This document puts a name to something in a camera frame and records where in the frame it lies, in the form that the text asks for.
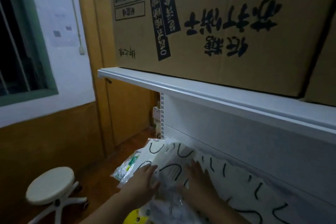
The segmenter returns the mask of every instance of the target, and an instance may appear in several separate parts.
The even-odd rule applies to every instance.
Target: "white wall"
[[[85,49],[84,56],[79,54],[79,44],[76,41],[76,46],[73,47],[54,47],[50,37],[50,29],[55,25],[50,23],[48,14],[53,11],[64,11],[71,24],[76,25],[71,0],[35,0],[35,3],[59,94],[0,107],[0,128],[95,101],[79,1],[75,0],[75,7]]]

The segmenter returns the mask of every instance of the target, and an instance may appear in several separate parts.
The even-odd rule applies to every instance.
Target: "stool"
[[[70,197],[75,191],[81,191],[82,186],[75,180],[74,172],[69,167],[57,167],[37,177],[29,185],[26,199],[32,205],[45,205],[52,203],[28,224],[36,224],[43,217],[55,211],[55,224],[61,224],[62,209],[67,205],[83,204],[88,206],[87,197]]]

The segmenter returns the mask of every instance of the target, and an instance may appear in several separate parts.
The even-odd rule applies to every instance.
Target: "caster wheel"
[[[79,185],[75,188],[74,192],[75,192],[75,193],[78,193],[78,192],[82,191],[82,189],[83,189],[82,185],[79,184]]]
[[[84,204],[83,204],[83,211],[89,206],[89,201],[86,201]]]

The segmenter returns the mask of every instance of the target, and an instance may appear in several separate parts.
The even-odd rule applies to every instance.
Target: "wooden floor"
[[[118,181],[110,177],[113,171],[121,165],[135,150],[142,148],[148,138],[155,136],[155,130],[148,128],[131,137],[116,147],[116,152],[103,162],[96,163],[83,170],[76,180],[80,182],[83,190],[74,197],[88,197],[89,207],[82,211],[79,205],[69,205],[63,209],[62,224],[77,224],[94,212],[113,194],[119,191],[116,188]],[[32,218],[38,215],[45,207],[26,205],[18,209],[6,223],[27,224]],[[39,224],[54,223],[55,214],[51,213],[42,219]]]

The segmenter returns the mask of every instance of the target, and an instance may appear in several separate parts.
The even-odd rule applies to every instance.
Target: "round stool seat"
[[[57,167],[37,177],[29,185],[26,199],[32,205],[45,205],[60,198],[75,180],[69,167]]]

